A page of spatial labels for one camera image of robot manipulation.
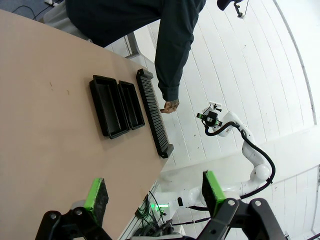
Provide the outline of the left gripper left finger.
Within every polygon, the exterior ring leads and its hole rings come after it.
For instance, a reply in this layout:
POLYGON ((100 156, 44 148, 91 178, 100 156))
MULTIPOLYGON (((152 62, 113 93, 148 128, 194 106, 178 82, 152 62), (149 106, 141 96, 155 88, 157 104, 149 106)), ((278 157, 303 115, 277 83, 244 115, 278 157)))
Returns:
POLYGON ((102 177, 92 182, 83 206, 70 209, 61 214, 47 211, 38 228, 37 240, 110 240, 103 229, 103 219, 109 196, 102 177))

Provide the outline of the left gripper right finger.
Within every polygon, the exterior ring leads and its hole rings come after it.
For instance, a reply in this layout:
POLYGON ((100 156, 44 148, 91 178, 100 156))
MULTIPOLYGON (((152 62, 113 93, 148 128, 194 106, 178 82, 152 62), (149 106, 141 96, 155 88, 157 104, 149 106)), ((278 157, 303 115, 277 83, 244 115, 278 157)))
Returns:
POLYGON ((224 240, 230 229, 242 229, 249 240, 284 240, 274 213, 263 198, 249 203, 227 198, 212 171, 204 171, 202 195, 211 219, 197 237, 198 240, 224 240))

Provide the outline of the person's right hand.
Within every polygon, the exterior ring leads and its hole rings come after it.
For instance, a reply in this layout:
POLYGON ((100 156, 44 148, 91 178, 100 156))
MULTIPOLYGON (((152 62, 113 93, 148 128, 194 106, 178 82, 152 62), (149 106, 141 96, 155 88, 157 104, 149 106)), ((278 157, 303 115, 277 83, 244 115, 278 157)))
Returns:
POLYGON ((171 114, 177 110, 179 104, 180 102, 178 99, 173 101, 166 101, 164 107, 160 109, 160 112, 163 114, 171 114))

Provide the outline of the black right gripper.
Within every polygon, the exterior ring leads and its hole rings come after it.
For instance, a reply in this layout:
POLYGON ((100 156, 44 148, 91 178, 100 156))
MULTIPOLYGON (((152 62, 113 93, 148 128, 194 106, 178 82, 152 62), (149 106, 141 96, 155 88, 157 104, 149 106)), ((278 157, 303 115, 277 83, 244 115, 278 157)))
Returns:
POLYGON ((201 113, 197 113, 196 117, 202 119, 204 124, 208 127, 221 127, 223 125, 223 122, 218 120, 218 114, 211 110, 204 112, 203 115, 201 113))

